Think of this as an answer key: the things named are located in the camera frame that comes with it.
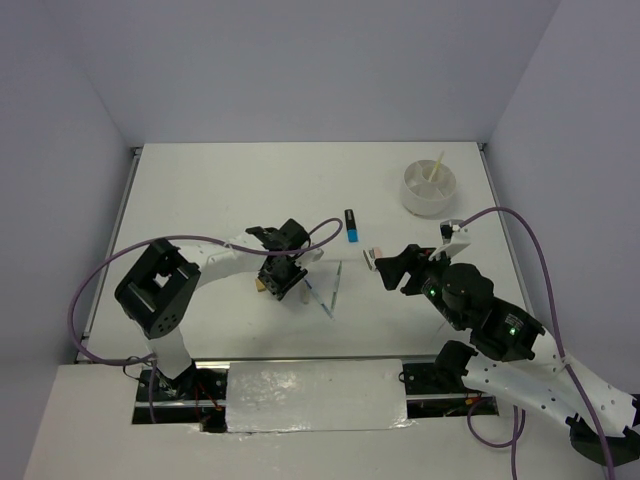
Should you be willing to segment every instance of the wire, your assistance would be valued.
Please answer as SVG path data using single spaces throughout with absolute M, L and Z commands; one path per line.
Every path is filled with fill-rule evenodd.
M 200 423 L 200 411 L 198 410 L 198 387 L 194 388 L 195 390 L 195 398 L 196 398 L 196 418 L 198 419 L 198 423 Z
M 156 422 L 156 415 L 153 411 L 153 383 L 156 378 L 156 373 L 158 371 L 158 362 L 154 358 L 151 360 L 151 375 L 149 376 L 149 417 L 151 417 L 151 423 Z
M 132 355 L 131 357 L 128 357 L 127 360 L 132 360 L 132 359 L 140 359 L 140 357 L 136 357 L 135 355 Z M 122 366 L 122 373 L 124 373 L 127 377 L 133 379 L 133 380 L 137 380 L 138 382 L 140 382 L 142 385 L 144 386 L 148 386 L 148 382 L 146 380 L 144 380 L 142 377 L 134 377 L 133 375 L 129 375 L 127 373 L 127 367 L 130 367 L 131 365 L 123 365 Z
M 524 430 L 524 418 L 525 411 L 522 411 L 522 430 L 518 428 L 518 407 L 513 407 L 513 436 L 511 439 L 511 478 L 513 480 L 518 480 L 518 472 L 516 470 L 516 444 L 518 443 L 518 438 L 522 435 L 522 431 Z
M 304 242 L 304 245 L 305 245 L 305 247 L 303 247 L 303 248 L 309 247 L 311 245 L 311 234 L 309 234 L 309 239 Z M 298 255 L 294 256 L 293 257 L 294 260 L 297 260 L 298 258 L 300 258 L 301 255 L 302 254 L 299 253 Z
M 492 212 L 505 212 L 514 216 L 522 224 L 522 226 L 525 228 L 525 230 L 531 237 L 531 240 L 533 241 L 533 245 L 535 246 L 536 251 L 538 252 L 538 258 L 540 259 L 540 266 L 542 267 L 542 274 L 544 276 L 544 281 L 547 287 L 547 296 L 549 297 L 549 308 L 551 310 L 551 323 L 553 325 L 553 331 L 555 334 L 556 345 L 558 347 L 558 353 L 560 354 L 560 357 L 564 360 L 564 357 L 566 356 L 566 352 L 564 349 L 564 344 L 562 342 L 562 336 L 560 335 L 560 326 L 558 324 L 556 302 L 553 295 L 553 288 L 551 286 L 551 276 L 549 275 L 549 269 L 547 268 L 547 262 L 544 258 L 544 254 L 542 253 L 542 247 L 540 246 L 540 242 L 538 242 L 538 238 L 536 237 L 535 233 L 533 233 L 533 229 L 529 226 L 529 224 L 524 219 L 524 217 L 522 217 L 522 215 L 520 215 L 515 210 L 512 210 L 511 208 L 490 207 L 476 213 L 475 215 L 472 215 L 471 217 L 461 222 L 460 228 L 466 227 L 471 222 Z M 611 450 L 609 449 L 609 444 L 607 443 L 607 437 L 604 434 L 604 429 L 602 428 L 602 424 L 600 423 L 598 414 L 596 413 L 595 408 L 593 408 L 593 404 L 591 403 L 591 400 L 589 400 L 589 396 L 587 395 L 587 392 L 585 392 L 584 387 L 582 386 L 582 383 L 580 383 L 580 379 L 578 378 L 575 371 L 573 370 L 573 367 L 567 363 L 565 364 L 565 368 L 567 370 L 567 373 L 571 377 L 571 380 L 573 380 L 573 383 L 575 384 L 576 389 L 580 394 L 580 397 L 582 397 L 582 401 L 586 405 L 587 410 L 589 411 L 589 415 L 593 420 L 593 424 L 596 427 L 596 431 L 598 432 L 600 446 L 602 447 L 602 452 L 604 453 L 605 462 L 607 464 L 607 473 L 609 476 L 609 480 L 615 480 L 616 476 L 615 476 L 614 466 L 613 466 L 613 457 L 611 456 Z
M 473 424 L 471 423 L 471 417 L 473 416 L 473 414 L 476 411 L 476 409 L 481 404 L 486 403 L 489 400 L 490 400 L 490 398 L 483 398 L 483 399 L 478 400 L 477 402 L 475 402 L 473 405 L 471 405 L 471 408 L 469 408 L 469 412 L 467 413 L 467 426 L 469 427 L 469 431 L 476 438 L 476 440 L 478 440 L 483 445 L 486 445 L 487 447 L 491 447 L 491 448 L 507 448 L 507 447 L 511 447 L 513 445 L 513 443 L 514 443 L 514 439 L 516 441 L 518 439 L 520 439 L 520 437 L 522 436 L 522 432 L 524 432 L 524 425 L 525 425 L 525 422 L 527 420 L 527 412 L 522 410 L 522 420 L 518 421 L 518 410 L 517 410 L 518 407 L 513 407 L 515 409 L 514 410 L 515 421 L 518 423 L 518 427 L 516 428 L 515 435 L 508 442 L 493 443 L 493 442 L 490 442 L 490 441 L 485 440 L 484 438 L 482 438 L 478 434 L 476 429 L 473 427 Z
M 218 402 L 216 402 L 213 397 L 211 395 L 209 395 L 209 392 L 207 392 L 205 390 L 205 388 L 202 386 L 202 383 L 198 382 L 198 386 L 202 389 L 202 392 L 209 397 L 209 400 L 211 400 L 211 403 L 213 403 L 213 406 L 216 408 L 216 410 L 218 410 L 219 412 L 222 411 L 222 407 L 220 407 L 220 405 L 218 405 Z
M 142 242 L 138 242 L 134 245 L 131 245 L 130 247 L 124 248 L 122 250 L 120 250 L 119 252 L 114 253 L 113 255 L 107 257 L 103 262 L 101 262 L 81 283 L 80 286 L 77 288 L 77 290 L 75 291 L 75 293 L 73 294 L 73 296 L 71 297 L 71 301 L 69 302 L 69 309 L 67 311 L 67 332 L 69 333 L 69 337 L 71 338 L 71 341 L 73 342 L 74 346 L 78 349 L 78 351 L 80 353 L 82 353 L 85 357 L 87 357 L 89 360 L 91 360 L 92 362 L 96 362 L 96 363 L 101 363 L 103 365 L 111 365 L 111 366 L 115 366 L 115 367 L 122 367 L 122 366 L 128 366 L 128 365 L 137 365 L 139 363 L 146 363 L 149 362 L 152 358 L 154 358 L 154 355 L 152 353 L 145 355 L 142 358 L 137 358 L 134 359 L 132 357 L 130 357 L 127 360 L 110 360 L 110 359 L 106 359 L 106 358 L 102 358 L 99 357 L 98 355 L 95 355 L 94 353 L 90 352 L 84 345 L 82 345 L 82 341 L 80 339 L 78 339 L 78 334 L 76 333 L 76 329 L 75 329 L 75 322 L 74 322 L 74 313 L 75 313 L 75 309 L 76 309 L 76 305 L 78 303 L 78 299 L 80 298 L 80 295 L 82 295 L 82 292 L 84 292 L 85 288 L 87 288 L 87 285 L 91 282 L 91 280 L 93 280 L 93 278 L 103 269 L 105 268 L 107 265 L 109 265 L 111 262 L 113 262 L 114 260 L 122 257 L 123 255 L 126 255 L 129 252 L 132 252 L 134 250 L 137 250 L 138 248 L 144 247 L 149 245 L 150 243 L 154 242 L 155 240 L 159 240 L 161 238 L 164 238 L 166 240 L 196 240 L 196 241 L 200 241 L 200 242 L 207 242 L 207 243 L 213 243 L 215 245 L 220 245 L 223 247 L 227 247 L 227 248 L 232 248 L 233 250 L 237 250 L 239 252 L 245 252 L 245 253 L 251 253 L 254 255 L 262 255 L 265 257 L 282 257 L 282 256 L 286 256 L 286 255 L 300 255 L 306 252 L 310 252 L 312 250 L 316 250 L 324 245 L 326 245 L 327 243 L 329 243 L 331 240 L 333 240 L 334 238 L 336 238 L 338 236 L 338 234 L 342 231 L 342 220 L 339 218 L 329 218 L 323 222 L 320 222 L 318 225 L 316 225 L 310 232 L 309 232 L 309 236 L 311 236 L 313 233 L 315 233 L 316 231 L 318 231 L 320 228 L 324 227 L 325 225 L 329 224 L 329 223 L 337 223 L 338 224 L 338 228 L 336 228 L 336 231 L 333 232 L 331 235 L 329 235 L 327 238 L 325 238 L 324 240 L 322 240 L 321 242 L 318 242 L 316 244 L 310 245 L 308 247 L 305 248 L 301 248 L 298 250 L 281 250 L 281 251 L 268 251 L 268 250 L 254 250 L 252 248 L 247 248 L 244 247 L 242 245 L 233 245 L 230 243 L 227 243 L 223 240 L 219 240 L 217 238 L 211 238 L 211 237 L 205 237 L 205 236 L 201 236 L 201 235 L 169 235 L 166 237 L 157 237 L 157 238 L 152 238 L 149 240 L 144 240 Z

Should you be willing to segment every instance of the metal frame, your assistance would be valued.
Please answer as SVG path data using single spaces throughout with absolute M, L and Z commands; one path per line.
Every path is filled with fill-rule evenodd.
M 127 183 L 124 188 L 124 194 L 122 195 L 122 200 L 120 201 L 120 206 L 118 207 L 118 214 L 116 215 L 116 221 L 113 226 L 113 230 L 111 231 L 111 237 L 109 238 L 109 244 L 107 245 L 107 253 L 104 258 L 108 258 L 113 254 L 116 241 L 118 239 L 118 233 L 120 232 L 120 225 L 122 224 L 122 219 L 124 218 L 124 212 L 127 208 L 127 203 L 129 202 L 129 195 L 131 194 L 131 189 L 133 187 L 133 181 L 136 176 L 136 171 L 138 170 L 138 164 L 140 163 L 140 157 L 142 156 L 142 150 L 144 147 L 136 147 L 133 148 L 133 158 L 131 161 L 131 167 L 129 168 L 129 175 L 127 177 Z M 93 301 L 91 302 L 91 309 L 89 310 L 89 316 L 87 318 L 87 323 L 84 327 L 84 331 L 82 332 L 82 341 L 86 343 L 89 336 L 91 335 L 91 329 L 93 328 L 93 322 L 96 318 L 96 311 L 98 309 L 98 304 L 100 303 L 100 298 L 102 297 L 102 290 L 104 288 L 104 282 L 107 277 L 107 272 L 109 267 L 105 267 L 100 272 L 98 277 L 98 286 L 96 287 L 96 291 L 93 294 Z M 76 363 L 84 363 L 87 362 L 87 358 L 81 353 L 76 354 Z
M 387 357 L 387 358 L 393 358 L 393 359 L 399 359 L 402 362 L 402 365 L 407 365 L 407 364 L 412 364 L 412 363 L 434 363 L 435 361 L 435 356 L 433 355 L 425 355 L 424 357 L 411 357 L 411 358 L 398 358 L 398 357 Z M 307 362 L 307 361 L 318 361 L 318 360 L 327 360 L 327 358 L 323 358 L 323 359 L 319 359 L 319 358 L 308 358 L 308 359 L 300 359 L 300 358 L 295 358 L 295 359 L 290 359 L 290 360 L 283 360 L 283 359 L 266 359 L 266 360 L 253 360 L 253 361 L 259 361 L 259 362 L 269 362 L 269 363 L 275 363 L 275 362 Z M 362 360 L 379 360 L 379 357 L 332 357 L 331 360 L 338 360 L 338 361 L 362 361 Z M 232 361 L 196 361 L 196 368 L 198 369 L 211 369 L 211 370 L 229 370 L 230 368 L 230 364 L 232 363 Z M 141 368 L 141 372 L 143 371 L 150 371 L 151 369 L 149 367 L 142 367 Z M 471 392 L 466 392 L 466 393 L 437 393 L 437 394 L 406 394 L 406 401 L 407 402 L 415 402 L 415 401 L 429 401 L 429 400 L 459 400 L 459 399 L 468 399 L 468 398 L 477 398 L 480 396 L 483 396 L 482 393 L 471 393 Z M 490 394 L 488 396 L 486 396 L 486 398 L 492 398 L 494 399 L 494 401 L 496 400 L 495 396 L 493 394 Z M 226 406 L 226 399 L 224 398 L 216 398 L 216 403 L 220 406 Z M 196 405 L 195 400 L 188 400 L 188 399 L 176 399 L 176 400 L 162 400 L 162 401 L 155 401 L 154 402 L 154 406 L 156 407 L 167 407 L 167 408 L 180 408 L 180 407 L 194 407 Z M 201 399 L 198 401 L 198 405 L 200 406 L 212 406 L 213 403 L 210 400 L 207 399 Z M 135 402 L 135 407 L 136 408 L 148 408 L 149 403 L 147 401 L 139 401 L 136 400 Z

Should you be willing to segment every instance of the white panel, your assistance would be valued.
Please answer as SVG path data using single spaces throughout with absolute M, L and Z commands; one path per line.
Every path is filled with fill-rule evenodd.
M 384 430 L 408 425 L 400 360 L 232 363 L 230 432 Z

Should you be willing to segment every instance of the white bowl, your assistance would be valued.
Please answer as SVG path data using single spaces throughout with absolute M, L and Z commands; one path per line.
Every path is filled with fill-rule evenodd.
M 429 182 L 435 164 L 435 160 L 420 160 L 404 171 L 400 200 L 414 215 L 428 217 L 442 212 L 456 192 L 456 177 L 444 163 L 440 164 L 433 182 Z

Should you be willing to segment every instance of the robotic arm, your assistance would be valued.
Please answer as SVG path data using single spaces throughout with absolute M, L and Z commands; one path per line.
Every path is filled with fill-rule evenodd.
M 178 248 L 159 239 L 149 245 L 116 288 L 116 300 L 141 328 L 162 380 L 176 396 L 191 391 L 196 382 L 197 369 L 179 325 L 197 289 L 237 273 L 258 272 L 266 289 L 282 300 L 307 274 L 304 267 L 323 255 L 321 249 L 314 249 L 299 255 L 266 256 L 266 252 L 297 250 L 310 243 L 309 234 L 293 219 L 279 229 L 248 228 L 228 243 L 264 251 L 265 255 L 209 243 Z
M 436 359 L 447 381 L 491 393 L 526 410 L 551 417 L 569 429 L 573 447 L 604 464 L 604 455 L 589 412 L 565 369 L 570 363 L 598 411 L 616 465 L 640 458 L 638 399 L 591 372 L 576 359 L 561 358 L 552 334 L 520 307 L 493 295 L 493 282 L 451 257 L 469 244 L 458 222 L 441 225 L 443 245 L 409 245 L 398 256 L 376 260 L 387 290 L 424 295 L 455 330 L 470 330 L 469 343 L 450 341 Z

